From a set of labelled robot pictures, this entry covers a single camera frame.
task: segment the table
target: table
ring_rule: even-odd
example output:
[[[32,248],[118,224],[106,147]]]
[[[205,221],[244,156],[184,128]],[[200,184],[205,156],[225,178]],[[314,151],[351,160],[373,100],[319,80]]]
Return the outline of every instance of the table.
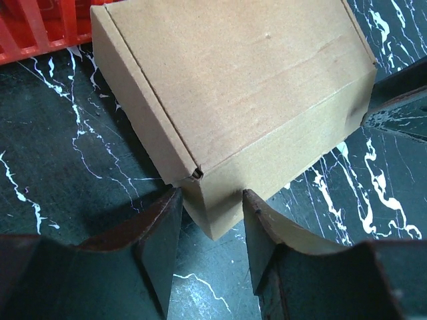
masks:
[[[427,54],[426,0],[349,3],[377,57],[378,80]],[[78,244],[146,209],[168,188],[91,45],[0,67],[0,96],[2,233]],[[268,202],[345,245],[421,239],[426,159],[423,144],[361,128]],[[243,223],[213,242],[184,213],[169,319],[259,319],[258,308]]]

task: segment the countertop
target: countertop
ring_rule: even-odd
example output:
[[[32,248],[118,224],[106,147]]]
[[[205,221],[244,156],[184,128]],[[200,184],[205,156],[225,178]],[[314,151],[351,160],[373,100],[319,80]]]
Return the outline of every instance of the countertop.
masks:
[[[377,57],[378,80],[427,54],[426,0],[349,3]],[[78,244],[143,211],[168,188],[91,45],[1,66],[0,96],[2,233]],[[421,239],[426,159],[426,144],[361,128],[268,202],[345,245]],[[168,319],[260,319],[242,222],[213,242],[184,213]]]

